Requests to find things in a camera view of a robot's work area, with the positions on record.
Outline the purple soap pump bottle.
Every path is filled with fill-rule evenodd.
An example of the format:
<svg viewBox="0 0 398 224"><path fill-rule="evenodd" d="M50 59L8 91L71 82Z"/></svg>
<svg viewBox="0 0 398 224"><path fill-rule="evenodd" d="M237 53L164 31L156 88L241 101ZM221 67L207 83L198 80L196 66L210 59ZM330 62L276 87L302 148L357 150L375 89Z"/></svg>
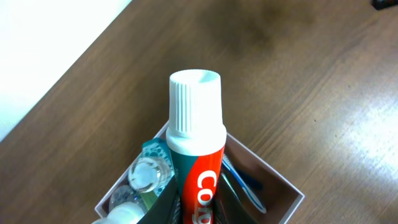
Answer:
<svg viewBox="0 0 398 224"><path fill-rule="evenodd" d="M109 200L109 213L92 224L136 224L147 213L141 198L129 185L118 187Z"/></svg>

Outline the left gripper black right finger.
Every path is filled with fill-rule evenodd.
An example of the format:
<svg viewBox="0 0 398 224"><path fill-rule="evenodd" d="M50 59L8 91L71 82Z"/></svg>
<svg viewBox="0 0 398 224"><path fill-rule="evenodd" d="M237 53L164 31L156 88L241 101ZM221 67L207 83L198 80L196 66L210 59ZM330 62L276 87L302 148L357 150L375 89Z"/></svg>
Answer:
<svg viewBox="0 0 398 224"><path fill-rule="evenodd" d="M220 174L216 190L214 217L217 224L257 224L239 201L223 172Z"/></svg>

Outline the green mouthwash bottle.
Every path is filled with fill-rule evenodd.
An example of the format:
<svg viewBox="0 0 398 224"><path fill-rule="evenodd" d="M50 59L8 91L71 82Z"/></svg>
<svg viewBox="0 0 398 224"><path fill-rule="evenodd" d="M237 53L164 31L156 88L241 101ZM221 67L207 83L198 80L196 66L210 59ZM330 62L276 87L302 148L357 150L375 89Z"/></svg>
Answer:
<svg viewBox="0 0 398 224"><path fill-rule="evenodd" d="M127 172L129 185L149 210L174 176L169 148L164 139L154 138L142 145L142 152Z"/></svg>

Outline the blue white toothbrush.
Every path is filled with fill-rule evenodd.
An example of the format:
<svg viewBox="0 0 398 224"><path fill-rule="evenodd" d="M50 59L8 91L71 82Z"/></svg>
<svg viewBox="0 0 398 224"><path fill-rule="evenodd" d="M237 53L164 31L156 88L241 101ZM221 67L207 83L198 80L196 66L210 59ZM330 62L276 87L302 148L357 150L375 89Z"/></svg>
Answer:
<svg viewBox="0 0 398 224"><path fill-rule="evenodd" d="M234 168L234 165L232 162L229 160L226 154L223 155L223 165L232 173L232 176L238 181L239 185L243 189L244 193L248 197L248 199L251 201L251 203L261 212L261 213L266 213L267 210L265 208L264 203L259 199L259 197L256 195L256 193L253 192L253 190L248 186L245 181L243 181L242 177L239 175L237 170Z"/></svg>

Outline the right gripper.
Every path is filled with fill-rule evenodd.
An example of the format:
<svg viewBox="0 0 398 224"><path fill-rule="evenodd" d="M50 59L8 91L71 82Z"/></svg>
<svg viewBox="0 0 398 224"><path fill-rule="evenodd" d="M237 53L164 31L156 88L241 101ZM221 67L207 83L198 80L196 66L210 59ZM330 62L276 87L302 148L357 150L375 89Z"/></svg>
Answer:
<svg viewBox="0 0 398 224"><path fill-rule="evenodd" d="M382 10L382 9L386 9L388 7L396 6L396 5L398 5L398 2L397 2L397 0L372 0L371 5L376 10Z"/></svg>

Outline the Colgate toothpaste tube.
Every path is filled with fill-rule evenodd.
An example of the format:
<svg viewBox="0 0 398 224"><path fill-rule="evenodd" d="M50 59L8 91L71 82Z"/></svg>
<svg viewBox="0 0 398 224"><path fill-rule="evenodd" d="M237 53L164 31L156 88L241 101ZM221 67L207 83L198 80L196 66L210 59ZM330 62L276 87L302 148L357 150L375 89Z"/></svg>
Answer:
<svg viewBox="0 0 398 224"><path fill-rule="evenodd" d="M202 69L171 74L166 140L184 223L213 223L226 135L220 75Z"/></svg>

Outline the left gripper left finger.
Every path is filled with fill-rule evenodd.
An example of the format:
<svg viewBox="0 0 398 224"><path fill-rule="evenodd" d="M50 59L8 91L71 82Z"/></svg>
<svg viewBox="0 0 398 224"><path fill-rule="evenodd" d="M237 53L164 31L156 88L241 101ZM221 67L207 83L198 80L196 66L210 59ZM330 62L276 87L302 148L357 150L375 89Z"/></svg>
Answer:
<svg viewBox="0 0 398 224"><path fill-rule="evenodd" d="M180 195L175 177L137 224L180 224Z"/></svg>

